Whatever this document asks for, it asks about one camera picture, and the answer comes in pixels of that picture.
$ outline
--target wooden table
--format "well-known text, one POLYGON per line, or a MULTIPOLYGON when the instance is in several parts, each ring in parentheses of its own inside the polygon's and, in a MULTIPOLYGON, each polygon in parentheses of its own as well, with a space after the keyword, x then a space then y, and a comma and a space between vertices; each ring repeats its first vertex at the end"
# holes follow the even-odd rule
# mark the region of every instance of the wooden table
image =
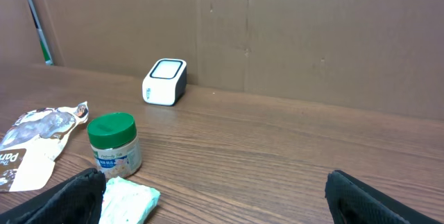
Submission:
MULTIPOLYGON (((150 223, 332 223, 324 187, 334 169, 444 222, 441 121, 197 86, 174 107, 154 106, 138 78, 0 65, 1 136, 45 106, 88 101, 91 119, 135 117, 144 163, 129 179, 162 193, 150 223)), ((85 128, 71 134, 45 188, 0 194, 0 212, 93 167, 85 128)))

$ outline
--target white cube device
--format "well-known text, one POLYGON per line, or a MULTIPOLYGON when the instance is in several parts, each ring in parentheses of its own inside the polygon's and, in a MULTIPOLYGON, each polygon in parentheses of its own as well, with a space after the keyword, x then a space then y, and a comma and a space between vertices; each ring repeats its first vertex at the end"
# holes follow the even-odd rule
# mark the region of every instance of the white cube device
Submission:
POLYGON ((163 58, 158 60, 142 84, 145 102, 172 106, 185 93, 187 63, 184 60, 163 58))

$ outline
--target green lid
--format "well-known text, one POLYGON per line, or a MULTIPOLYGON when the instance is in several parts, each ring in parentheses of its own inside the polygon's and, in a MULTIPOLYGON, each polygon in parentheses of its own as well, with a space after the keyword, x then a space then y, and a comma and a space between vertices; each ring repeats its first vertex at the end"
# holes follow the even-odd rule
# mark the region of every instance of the green lid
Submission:
POLYGON ((89 142, 96 148, 117 148, 130 141, 136 135, 134 117, 128 113, 115 112, 103 115, 88 124, 89 142))

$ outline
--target jar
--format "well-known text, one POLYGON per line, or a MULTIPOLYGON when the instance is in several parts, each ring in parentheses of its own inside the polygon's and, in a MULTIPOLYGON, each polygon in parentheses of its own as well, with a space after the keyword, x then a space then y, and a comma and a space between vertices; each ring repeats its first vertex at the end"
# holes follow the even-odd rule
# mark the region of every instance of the jar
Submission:
POLYGON ((103 115, 91 121, 87 131, 97 168, 106 178, 127 177, 142 165, 136 124, 130 114, 103 115))

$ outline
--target mint green fabric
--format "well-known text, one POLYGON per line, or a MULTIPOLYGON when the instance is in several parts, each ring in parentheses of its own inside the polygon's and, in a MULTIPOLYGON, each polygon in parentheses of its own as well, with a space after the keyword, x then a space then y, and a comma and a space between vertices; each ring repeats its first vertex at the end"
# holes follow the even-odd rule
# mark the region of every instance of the mint green fabric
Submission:
POLYGON ((159 200, 160 192, 118 178, 110 179, 103 194, 99 224, 143 223, 159 200))

